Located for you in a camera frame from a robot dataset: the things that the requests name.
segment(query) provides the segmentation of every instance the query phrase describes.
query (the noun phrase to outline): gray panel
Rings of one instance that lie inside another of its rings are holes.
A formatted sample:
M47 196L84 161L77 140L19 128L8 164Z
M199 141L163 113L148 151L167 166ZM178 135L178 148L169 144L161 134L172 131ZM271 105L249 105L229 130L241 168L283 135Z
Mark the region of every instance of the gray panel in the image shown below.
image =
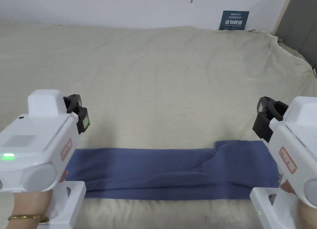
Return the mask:
M316 2L317 0L301 0L296 4L297 16L289 30L284 43L295 49L300 50L307 36L316 22Z
M302 48L298 51L307 59L313 68L317 68L317 24L315 24Z
M317 0L291 0L276 35L316 67Z
M289 5L280 21L278 29L276 31L276 36L279 39L285 40L291 29L295 19L299 16L299 7L301 4L305 4L307 0L290 0Z

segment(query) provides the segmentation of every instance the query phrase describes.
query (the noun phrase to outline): white base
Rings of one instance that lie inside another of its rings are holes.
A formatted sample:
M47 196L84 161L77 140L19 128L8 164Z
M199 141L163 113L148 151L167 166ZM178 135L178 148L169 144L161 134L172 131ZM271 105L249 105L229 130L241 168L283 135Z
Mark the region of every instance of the white base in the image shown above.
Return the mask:
M272 194L276 194L273 205L269 200ZM297 228L298 197L295 194L279 188L253 188L250 199L264 229Z
M66 181L63 183L71 190L63 211L58 213L56 217L50 218L49 222L41 223L38 229L72 229L75 226L86 194L86 186L82 181Z

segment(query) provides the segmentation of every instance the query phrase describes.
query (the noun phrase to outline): mattress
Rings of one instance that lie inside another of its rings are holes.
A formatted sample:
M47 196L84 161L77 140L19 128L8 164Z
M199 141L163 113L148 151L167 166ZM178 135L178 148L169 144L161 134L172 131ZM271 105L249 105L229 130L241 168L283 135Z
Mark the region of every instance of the mattress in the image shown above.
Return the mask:
M0 130L35 89L80 94L78 148L197 149L258 140L260 97L316 96L316 78L266 32L9 23L0 27ZM12 195L0 194L0 228ZM249 200L85 199L77 228L260 228Z

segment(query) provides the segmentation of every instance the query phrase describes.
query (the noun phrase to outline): blue cloth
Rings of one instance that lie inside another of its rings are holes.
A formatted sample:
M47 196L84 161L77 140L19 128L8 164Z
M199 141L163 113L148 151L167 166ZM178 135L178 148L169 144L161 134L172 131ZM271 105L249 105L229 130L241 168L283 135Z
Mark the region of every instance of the blue cloth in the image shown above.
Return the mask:
M78 149L67 170L67 180L85 181L87 198L249 199L253 187L279 186L262 141L218 141L214 149Z

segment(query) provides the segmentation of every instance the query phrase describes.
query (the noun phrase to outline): finger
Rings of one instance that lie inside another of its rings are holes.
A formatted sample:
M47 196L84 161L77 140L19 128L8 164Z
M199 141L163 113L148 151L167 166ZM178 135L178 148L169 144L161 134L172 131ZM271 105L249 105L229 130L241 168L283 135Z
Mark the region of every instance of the finger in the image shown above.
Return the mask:
M68 175L68 171L64 171L64 173L62 174L62 177L60 179L60 182L65 181L67 175Z
M286 180L285 183L280 185L280 189L284 190L285 192L296 194L288 180Z

